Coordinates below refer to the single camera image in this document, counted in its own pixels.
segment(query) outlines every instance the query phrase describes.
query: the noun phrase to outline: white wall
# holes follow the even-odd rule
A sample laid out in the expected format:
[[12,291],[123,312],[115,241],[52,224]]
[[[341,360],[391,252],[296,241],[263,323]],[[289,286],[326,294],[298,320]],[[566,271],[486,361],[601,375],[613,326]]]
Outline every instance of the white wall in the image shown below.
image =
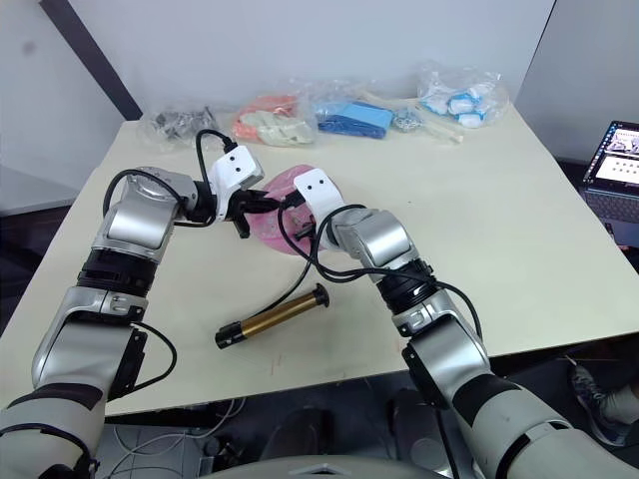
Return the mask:
[[[122,121],[37,0],[2,0],[0,164],[45,180],[52,197],[79,191]],[[36,201],[46,185],[24,188]]]
[[557,0],[516,106],[555,157],[589,162],[612,120],[639,123],[639,1]]
[[[71,0],[140,104],[243,101],[289,76],[406,77],[428,58],[514,96],[552,0]],[[407,83],[398,91],[411,93]]]

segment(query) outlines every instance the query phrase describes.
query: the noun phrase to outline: laptop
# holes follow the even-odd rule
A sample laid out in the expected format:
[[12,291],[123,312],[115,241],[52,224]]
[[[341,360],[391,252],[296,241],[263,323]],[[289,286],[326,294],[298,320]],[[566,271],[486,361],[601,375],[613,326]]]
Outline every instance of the laptop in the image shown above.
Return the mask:
[[639,124],[610,124],[580,193],[617,244],[639,247]]

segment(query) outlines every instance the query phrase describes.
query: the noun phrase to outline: floor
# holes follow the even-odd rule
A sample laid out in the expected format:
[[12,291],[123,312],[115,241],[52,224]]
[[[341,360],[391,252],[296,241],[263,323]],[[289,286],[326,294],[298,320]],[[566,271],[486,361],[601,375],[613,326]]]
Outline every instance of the floor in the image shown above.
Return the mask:
[[[574,185],[578,184],[583,175],[582,166],[562,165],[562,169]],[[0,334],[66,211],[56,209],[1,220]],[[622,342],[597,344],[578,353],[583,363],[591,368],[604,386],[617,387],[639,370],[639,364],[634,362],[637,360],[636,342],[631,342],[630,345]],[[568,389],[568,367],[568,362],[559,358],[545,361],[510,378],[535,392],[576,427],[587,430],[585,414]],[[334,418],[334,438],[330,452],[394,457],[393,438],[387,425],[387,403],[402,387],[412,387],[405,373],[249,397],[237,415],[229,418],[215,434],[203,439],[185,438],[183,435],[198,435],[209,430],[192,426],[215,424],[219,416],[228,411],[229,402],[164,415],[152,413],[144,417],[115,418],[118,422],[129,424],[106,426],[98,451],[102,467],[97,477],[107,476],[125,455],[116,439],[116,427],[125,447],[130,448],[160,434],[172,433],[177,436],[150,445],[144,449],[145,455],[127,457],[120,464],[115,477],[128,474],[135,479],[180,476],[194,478],[198,477],[200,471],[211,470],[209,456],[213,450],[219,449],[220,444],[229,443],[230,446],[224,449],[225,453],[218,458],[218,464],[225,458],[233,463],[237,461],[237,456],[240,456],[242,462],[256,460],[276,425],[291,411],[305,406],[331,411]],[[240,405],[240,401],[236,402],[234,411]],[[172,424],[175,427],[131,425],[131,422]],[[174,443],[175,447],[163,454],[147,455],[162,452]],[[635,427],[627,447],[615,449],[613,453],[639,467],[639,427]]]

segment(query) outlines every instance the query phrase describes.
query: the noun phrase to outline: white tabletop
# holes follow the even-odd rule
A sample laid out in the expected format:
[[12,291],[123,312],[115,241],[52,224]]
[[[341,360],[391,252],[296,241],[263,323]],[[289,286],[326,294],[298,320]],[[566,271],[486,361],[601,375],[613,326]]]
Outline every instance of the white tabletop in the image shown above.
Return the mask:
[[[382,141],[321,135],[307,149],[251,145],[267,179],[296,164],[323,168],[347,202],[392,211],[437,277],[473,300],[491,355],[639,329],[639,276],[514,108],[463,145],[390,133]],[[208,151],[209,163],[221,151]],[[193,151],[158,155],[125,123],[69,211],[4,335],[0,404],[31,390],[30,363],[66,288],[75,283],[101,221],[104,191],[120,170],[153,165],[198,176]],[[354,265],[325,252],[329,265]],[[240,240],[231,224],[176,229],[149,293],[145,320],[179,351],[164,381],[108,405],[109,414],[230,397],[405,369],[404,340],[367,278],[325,284],[316,308],[225,350],[214,335],[251,315],[298,276],[304,262]],[[318,281],[315,274],[300,292]],[[149,339],[141,379],[169,353]]]

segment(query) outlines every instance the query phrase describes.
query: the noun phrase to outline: person's foot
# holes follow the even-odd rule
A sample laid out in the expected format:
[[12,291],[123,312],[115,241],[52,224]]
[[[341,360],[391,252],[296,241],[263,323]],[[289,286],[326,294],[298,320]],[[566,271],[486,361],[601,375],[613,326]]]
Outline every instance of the person's foot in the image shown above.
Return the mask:
[[606,394],[597,385],[592,374],[583,366],[575,366],[570,373],[570,384],[575,398],[588,414],[590,429],[597,439],[609,446],[624,446],[630,426],[610,421],[601,413],[601,402]]

